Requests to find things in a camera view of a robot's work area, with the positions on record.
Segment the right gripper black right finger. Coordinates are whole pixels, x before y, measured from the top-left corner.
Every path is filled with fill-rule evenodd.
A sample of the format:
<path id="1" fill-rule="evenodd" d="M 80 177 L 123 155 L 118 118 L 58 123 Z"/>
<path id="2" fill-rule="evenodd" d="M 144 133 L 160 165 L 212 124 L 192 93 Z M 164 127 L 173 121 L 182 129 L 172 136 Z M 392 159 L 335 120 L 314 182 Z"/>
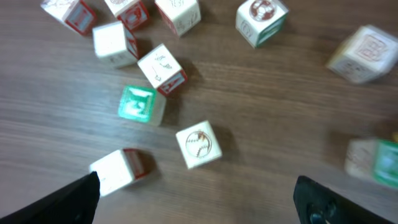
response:
<path id="1" fill-rule="evenodd" d="M 392 224 L 304 175 L 296 181 L 293 200 L 301 224 Z"/>

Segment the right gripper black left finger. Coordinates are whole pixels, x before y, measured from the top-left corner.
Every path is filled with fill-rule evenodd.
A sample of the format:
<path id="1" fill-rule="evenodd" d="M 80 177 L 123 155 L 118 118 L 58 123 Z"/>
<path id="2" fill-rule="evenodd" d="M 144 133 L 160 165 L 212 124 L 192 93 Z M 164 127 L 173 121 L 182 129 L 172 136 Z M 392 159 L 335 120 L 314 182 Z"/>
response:
<path id="1" fill-rule="evenodd" d="M 97 172 L 1 218 L 1 224 L 92 224 L 100 199 Z"/>

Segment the wooden block red side picture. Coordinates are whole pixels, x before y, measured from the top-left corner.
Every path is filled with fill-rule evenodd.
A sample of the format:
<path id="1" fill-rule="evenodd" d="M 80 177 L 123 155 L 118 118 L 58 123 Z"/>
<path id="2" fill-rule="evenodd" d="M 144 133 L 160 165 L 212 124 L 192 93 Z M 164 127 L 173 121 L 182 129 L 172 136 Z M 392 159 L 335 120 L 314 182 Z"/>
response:
<path id="1" fill-rule="evenodd" d="M 223 153 L 209 121 L 202 121 L 176 134 L 188 169 L 222 157 Z"/>

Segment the wooden block bee picture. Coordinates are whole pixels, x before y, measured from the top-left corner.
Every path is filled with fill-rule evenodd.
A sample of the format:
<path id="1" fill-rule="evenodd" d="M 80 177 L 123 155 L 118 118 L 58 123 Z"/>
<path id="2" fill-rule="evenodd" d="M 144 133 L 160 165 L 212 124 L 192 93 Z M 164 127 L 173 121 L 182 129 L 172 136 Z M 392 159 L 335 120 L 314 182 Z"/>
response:
<path id="1" fill-rule="evenodd" d="M 61 24 L 86 35 L 96 22 L 96 14 L 84 0 L 44 0 L 41 8 Z"/>

